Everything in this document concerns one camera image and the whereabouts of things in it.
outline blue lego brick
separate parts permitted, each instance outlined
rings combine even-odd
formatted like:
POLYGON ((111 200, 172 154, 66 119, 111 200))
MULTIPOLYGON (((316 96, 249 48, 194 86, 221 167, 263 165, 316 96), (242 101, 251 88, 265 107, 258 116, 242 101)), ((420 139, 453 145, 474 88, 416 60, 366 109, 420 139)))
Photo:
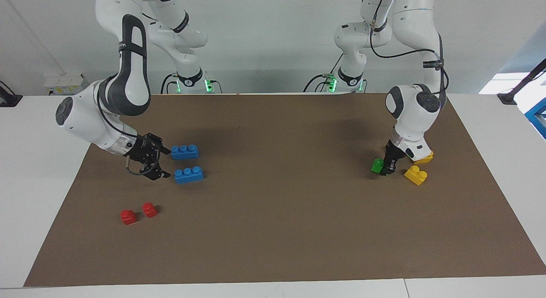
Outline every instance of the blue lego brick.
POLYGON ((191 183, 193 181, 202 181, 203 169, 201 167, 186 168, 184 171, 178 169, 174 172, 174 179, 177 184, 191 183))
POLYGON ((534 128, 546 139, 546 117, 544 112, 546 111, 546 98, 540 103, 531 108, 525 116, 534 125, 534 128))
POLYGON ((195 159, 199 157, 199 149, 193 144, 189 146, 173 146, 171 156, 173 160, 195 159))

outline white wall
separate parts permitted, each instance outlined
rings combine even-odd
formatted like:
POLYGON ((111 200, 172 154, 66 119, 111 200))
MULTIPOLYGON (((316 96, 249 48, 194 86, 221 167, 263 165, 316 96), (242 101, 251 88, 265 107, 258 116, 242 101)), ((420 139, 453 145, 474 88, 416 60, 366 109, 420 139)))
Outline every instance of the white wall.
MULTIPOLYGON (((18 93, 42 94, 43 73, 56 68, 0 8, 0 79, 18 93)), ((94 0, 10 0, 62 69, 88 81, 117 71, 117 41, 96 22, 94 0)), ((337 26, 359 21, 360 0, 186 0, 191 20, 209 33, 197 52, 227 92, 301 91, 329 72, 340 51, 337 26)), ((436 0, 435 22, 445 45, 452 93, 478 93, 544 20, 546 0, 436 0)), ((406 50, 393 41, 381 53, 406 50)), ((421 81, 420 56, 369 55, 369 92, 421 81)), ((149 47, 150 85, 158 92, 170 59, 149 47)))

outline brown table surface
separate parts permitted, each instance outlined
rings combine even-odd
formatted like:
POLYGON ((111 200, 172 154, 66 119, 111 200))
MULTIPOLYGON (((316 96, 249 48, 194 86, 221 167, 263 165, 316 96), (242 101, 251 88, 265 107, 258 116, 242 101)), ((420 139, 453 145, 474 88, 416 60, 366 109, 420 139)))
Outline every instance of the brown table surface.
POLYGON ((370 172, 394 119, 384 94, 154 96, 125 122, 197 144, 205 181, 125 172, 91 146, 25 286, 546 274, 454 109, 427 133, 420 187, 370 172), (153 202, 158 216, 139 213, 153 202))

